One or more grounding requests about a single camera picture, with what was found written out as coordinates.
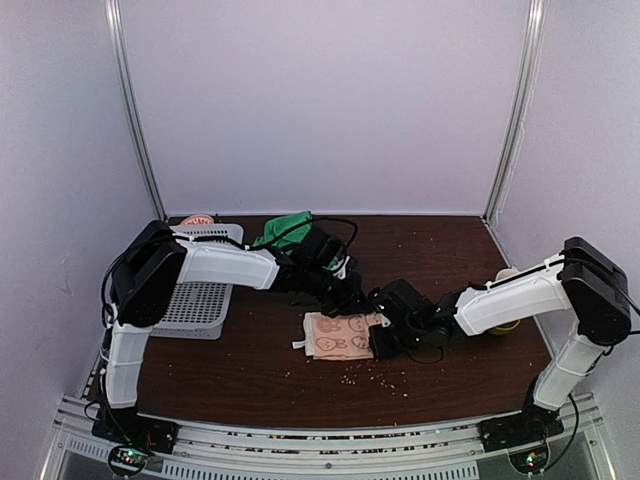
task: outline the wooden table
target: wooden table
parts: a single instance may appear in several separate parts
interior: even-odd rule
[[[350,217],[360,225],[351,254],[365,290],[404,277],[433,301],[504,268],[478,218]],[[267,220],[228,218],[245,240]],[[343,238],[347,226],[326,225]],[[152,338],[141,373],[141,412],[263,427],[344,428],[473,417],[521,407],[549,355],[535,323],[514,332],[459,338],[446,357],[420,365],[405,356],[356,362],[314,361],[302,340],[308,307],[281,294],[234,288],[222,338]],[[437,358],[425,349],[419,359]]]

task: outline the white wall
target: white wall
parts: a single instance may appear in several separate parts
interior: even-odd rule
[[[622,266],[640,299],[640,3],[551,2],[524,142],[498,237],[520,266],[580,235]],[[570,324],[542,319],[558,346]],[[634,319],[634,327],[640,321]],[[640,340],[589,379],[625,473],[640,478]]]
[[[0,11],[0,476],[22,480],[95,359],[102,273],[152,209],[103,3]]]
[[[129,0],[171,213],[479,214],[528,0]]]

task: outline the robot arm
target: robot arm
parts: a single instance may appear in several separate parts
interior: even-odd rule
[[[362,292],[355,259],[340,259],[338,238],[315,226],[290,252],[250,247],[224,238],[188,238],[164,222],[153,221],[110,269],[111,300],[103,351],[104,383],[111,431],[134,436],[142,430],[137,417],[137,384],[147,340],[164,317],[176,285],[200,282],[301,292],[314,296],[329,316],[373,310]],[[96,433],[105,436],[105,432]]]
[[[475,336],[532,315],[573,309],[577,320],[571,337],[534,379],[523,408],[524,415],[548,426],[600,357],[629,335],[629,304],[621,292],[627,292],[624,272],[576,237],[539,265],[447,294],[438,304],[404,280],[373,292],[374,308],[387,317],[389,326],[371,327],[371,348],[381,358],[424,343],[441,347],[455,331]]]

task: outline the patterned cloth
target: patterned cloth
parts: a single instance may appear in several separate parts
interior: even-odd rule
[[[373,358],[369,348],[369,327],[379,323],[382,318],[377,313],[336,318],[307,313],[303,323],[306,354],[314,360]]]

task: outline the green towel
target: green towel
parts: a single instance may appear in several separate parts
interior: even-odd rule
[[[309,222],[311,218],[311,212],[307,211],[269,220],[264,225],[264,235],[262,237],[258,237],[253,244],[264,245],[265,243],[269,243],[273,241],[274,238],[282,235],[285,230],[292,228],[295,225]],[[305,235],[309,233],[309,230],[311,230],[311,223],[307,223],[306,225],[289,232],[273,245],[280,249],[287,250],[287,247],[300,243]]]

